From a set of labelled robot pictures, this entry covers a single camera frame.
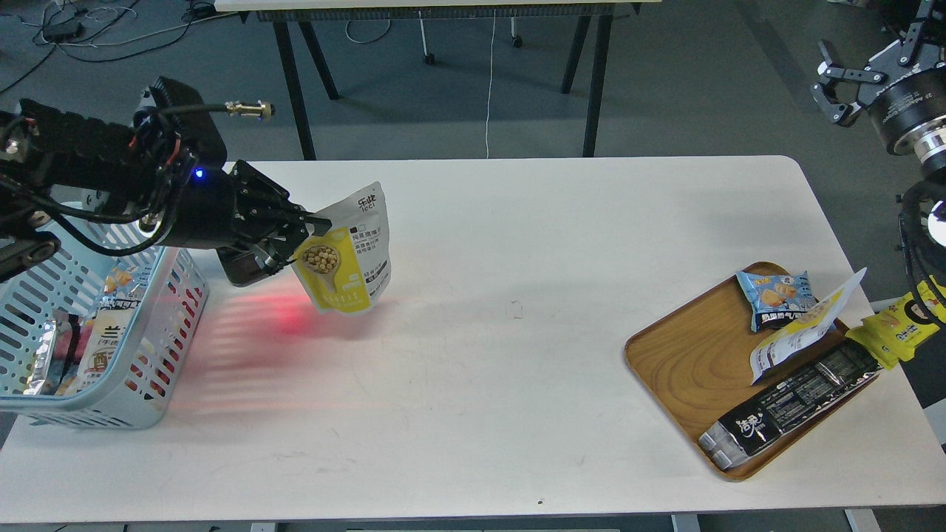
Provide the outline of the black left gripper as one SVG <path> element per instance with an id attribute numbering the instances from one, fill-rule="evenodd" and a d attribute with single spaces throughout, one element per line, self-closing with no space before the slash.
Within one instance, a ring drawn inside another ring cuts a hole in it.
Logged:
<path id="1" fill-rule="evenodd" d="M 171 184 L 170 226 L 161 245 L 215 253 L 222 247 L 260 249 L 287 266 L 307 230 L 330 230 L 333 222 L 304 211 L 286 188 L 243 160 L 226 171 L 216 112 L 266 120 L 275 108 L 263 100 L 206 103 L 195 88 L 163 75 L 142 97 L 133 121 L 140 138 L 151 146 L 168 141 L 159 152 Z"/>

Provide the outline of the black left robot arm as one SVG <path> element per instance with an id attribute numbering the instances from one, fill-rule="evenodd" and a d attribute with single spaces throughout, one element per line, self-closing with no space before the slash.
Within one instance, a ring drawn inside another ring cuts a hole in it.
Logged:
<path id="1" fill-rule="evenodd" d="M 237 287 L 293 262 L 298 246 L 333 223 L 244 160 L 224 171 L 215 112 L 269 119 L 274 108 L 206 103 L 161 77 L 145 88 L 129 125 L 34 100 L 3 112 L 3 282 L 60 251 L 60 238 L 45 229 L 51 221 L 102 256 L 153 246 L 214 250 Z"/>

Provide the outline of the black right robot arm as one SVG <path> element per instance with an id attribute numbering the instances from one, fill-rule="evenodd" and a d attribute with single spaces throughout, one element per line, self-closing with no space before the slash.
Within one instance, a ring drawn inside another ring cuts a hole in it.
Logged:
<path id="1" fill-rule="evenodd" d="M 919 182 L 899 197 L 899 235 L 913 296 L 919 287 L 944 300 L 945 72 L 944 3 L 919 1 L 891 44 L 860 68 L 834 60 L 821 40 L 811 97 L 832 124 L 848 127 L 864 112 L 884 149 L 918 158 Z"/>

